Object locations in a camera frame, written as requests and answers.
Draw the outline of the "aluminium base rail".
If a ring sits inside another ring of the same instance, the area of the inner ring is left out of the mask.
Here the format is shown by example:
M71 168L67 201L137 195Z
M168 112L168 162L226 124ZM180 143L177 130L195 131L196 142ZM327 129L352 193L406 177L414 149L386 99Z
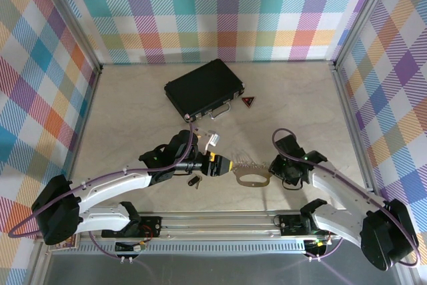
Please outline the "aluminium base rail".
M307 231L300 213L293 210L219 211L219 212L141 212L145 228L138 227L134 237L121 232L104 232L102 238L137 240L143 234L155 241L228 241L228 240L323 240L335 238L331 232L312 228Z

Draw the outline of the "small patterned card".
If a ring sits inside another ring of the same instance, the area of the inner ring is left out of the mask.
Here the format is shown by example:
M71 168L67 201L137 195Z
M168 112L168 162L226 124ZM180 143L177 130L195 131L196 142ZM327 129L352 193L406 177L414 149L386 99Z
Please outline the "small patterned card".
M58 244L50 245L49 251L54 252L54 251L60 251L60 250L76 249L79 247L79 241L80 241L80 235L74 234Z

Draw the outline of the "aluminium table edge rail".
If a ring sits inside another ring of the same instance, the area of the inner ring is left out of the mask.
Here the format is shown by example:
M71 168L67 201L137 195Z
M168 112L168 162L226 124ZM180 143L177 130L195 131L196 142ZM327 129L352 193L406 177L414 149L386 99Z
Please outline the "aluminium table edge rail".
M102 69L95 68L89 79L89 85L87 86L83 103L81 104L79 110L79 117L77 118L77 123L75 127L75 133L71 139L71 150L68 152L67 157L65 158L65 163L63 165L62 173L65 174L65 177L69 179L72 176L73 169L75 166L76 159L78 157L79 148L81 145L81 140L85 130L87 120L89 119L89 114L91 111L91 105L94 98L94 95L97 90L97 83L99 76L102 74Z
M360 128L358 127L356 116L352 111L350 98L344 86L342 75L332 61L329 61L328 65L330 67L332 79L334 81L334 85L338 93L338 99L342 107L344 119L346 122L348 133L350 135L350 140L352 142L352 146L356 155L362 179L364 181L364 185L369 191L376 193L378 191L378 186L375 181L368 154L364 149Z

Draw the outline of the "aluminium corner post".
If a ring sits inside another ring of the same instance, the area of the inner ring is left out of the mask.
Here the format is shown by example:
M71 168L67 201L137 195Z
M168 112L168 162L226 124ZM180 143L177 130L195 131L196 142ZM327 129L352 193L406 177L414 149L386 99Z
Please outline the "aluminium corner post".
M328 50L329 59L335 70L339 70L345 58L350 54L363 26L371 16L379 0L350 0Z
M58 12L63 18L66 26L74 36L77 44L80 46L82 52L85 54L88 61L93 65L96 73L99 75L102 72L103 65L99 62L95 51L93 50L89 39L80 26L76 16L74 15L68 0L52 0Z

